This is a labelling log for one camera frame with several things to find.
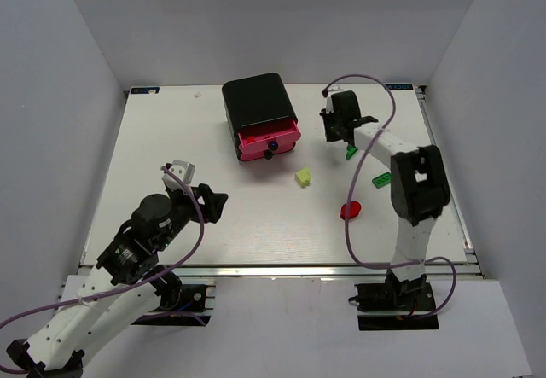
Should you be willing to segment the yellow-green lego brick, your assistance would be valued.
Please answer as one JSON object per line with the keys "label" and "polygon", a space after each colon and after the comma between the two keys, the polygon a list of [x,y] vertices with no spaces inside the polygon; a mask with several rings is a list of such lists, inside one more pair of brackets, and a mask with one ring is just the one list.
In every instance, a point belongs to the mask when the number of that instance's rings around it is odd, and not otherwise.
{"label": "yellow-green lego brick", "polygon": [[305,188],[311,184],[311,173],[308,167],[305,167],[295,172],[295,181],[301,188]]}

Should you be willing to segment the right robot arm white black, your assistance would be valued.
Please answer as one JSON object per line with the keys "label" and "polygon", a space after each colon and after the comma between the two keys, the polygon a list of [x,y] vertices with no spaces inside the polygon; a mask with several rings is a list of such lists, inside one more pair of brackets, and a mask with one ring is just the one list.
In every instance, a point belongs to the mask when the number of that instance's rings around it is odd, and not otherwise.
{"label": "right robot arm white black", "polygon": [[329,142],[343,141],[371,155],[390,172],[390,200],[398,215],[394,254],[382,283],[362,287],[353,302],[360,311],[413,312],[427,295],[427,248],[438,218],[450,203],[440,150],[408,142],[371,116],[362,116],[356,94],[324,91],[320,115]]}

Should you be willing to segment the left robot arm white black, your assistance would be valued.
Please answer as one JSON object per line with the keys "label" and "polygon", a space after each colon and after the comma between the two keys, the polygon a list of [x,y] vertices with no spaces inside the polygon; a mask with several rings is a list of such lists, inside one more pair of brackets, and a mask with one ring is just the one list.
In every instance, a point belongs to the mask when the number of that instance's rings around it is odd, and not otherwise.
{"label": "left robot arm white black", "polygon": [[182,283],[159,254],[187,224],[215,224],[227,200],[203,183],[168,184],[165,193],[146,196],[99,255],[77,297],[55,304],[55,315],[37,333],[10,343],[12,374],[80,377],[125,328],[151,311],[175,309]]}

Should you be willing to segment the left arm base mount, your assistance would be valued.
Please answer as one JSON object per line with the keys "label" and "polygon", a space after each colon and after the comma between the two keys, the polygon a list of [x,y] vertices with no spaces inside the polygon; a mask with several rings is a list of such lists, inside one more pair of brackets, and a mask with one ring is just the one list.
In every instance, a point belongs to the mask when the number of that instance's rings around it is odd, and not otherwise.
{"label": "left arm base mount", "polygon": [[156,327],[205,327],[215,306],[216,283],[210,277],[179,275],[180,287],[133,325]]}

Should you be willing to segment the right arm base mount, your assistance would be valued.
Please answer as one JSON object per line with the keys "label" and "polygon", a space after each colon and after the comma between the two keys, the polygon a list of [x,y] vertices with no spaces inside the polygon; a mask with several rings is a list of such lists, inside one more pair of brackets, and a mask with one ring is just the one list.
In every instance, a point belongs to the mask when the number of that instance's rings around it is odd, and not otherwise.
{"label": "right arm base mount", "polygon": [[384,283],[355,285],[356,294],[348,303],[357,308],[360,331],[426,331],[438,330],[436,314],[421,318],[436,310],[432,286],[427,282],[420,293],[397,298]]}

